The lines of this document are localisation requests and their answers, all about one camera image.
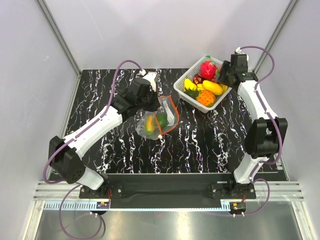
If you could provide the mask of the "clear zip top bag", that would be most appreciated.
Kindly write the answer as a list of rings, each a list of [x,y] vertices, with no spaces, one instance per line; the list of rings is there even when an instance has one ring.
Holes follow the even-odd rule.
[[[171,132],[179,123],[180,116],[172,96],[160,96],[157,111],[146,111],[135,128],[137,134],[149,140],[161,139]]]

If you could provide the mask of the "green avocado toy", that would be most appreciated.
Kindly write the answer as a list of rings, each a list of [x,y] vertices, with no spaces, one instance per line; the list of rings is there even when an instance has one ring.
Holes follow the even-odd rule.
[[[162,129],[168,125],[168,119],[165,113],[157,113],[156,118]]]

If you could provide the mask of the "yellow orange papaya toy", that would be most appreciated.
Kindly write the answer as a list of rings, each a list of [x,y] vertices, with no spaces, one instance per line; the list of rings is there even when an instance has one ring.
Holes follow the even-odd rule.
[[[152,115],[146,117],[144,122],[144,129],[147,135],[151,135],[155,130],[154,118]]]

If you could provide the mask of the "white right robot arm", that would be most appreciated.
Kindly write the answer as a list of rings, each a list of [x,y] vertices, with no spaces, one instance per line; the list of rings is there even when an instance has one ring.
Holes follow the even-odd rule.
[[[234,53],[229,61],[225,60],[217,80],[238,93],[252,121],[244,139],[245,155],[227,182],[228,195],[236,199],[250,190],[256,173],[264,164],[278,162],[288,121],[278,117],[268,105],[261,93],[258,77],[249,71],[246,54]]]

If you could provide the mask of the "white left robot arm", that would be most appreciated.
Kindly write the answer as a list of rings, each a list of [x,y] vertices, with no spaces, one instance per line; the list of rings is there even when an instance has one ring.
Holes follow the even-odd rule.
[[[49,165],[68,184],[78,183],[90,188],[97,198],[108,193],[107,180],[95,170],[85,166],[82,157],[104,135],[134,117],[139,110],[155,112],[160,103],[155,72],[134,78],[129,87],[117,94],[93,119],[75,132],[49,143]]]

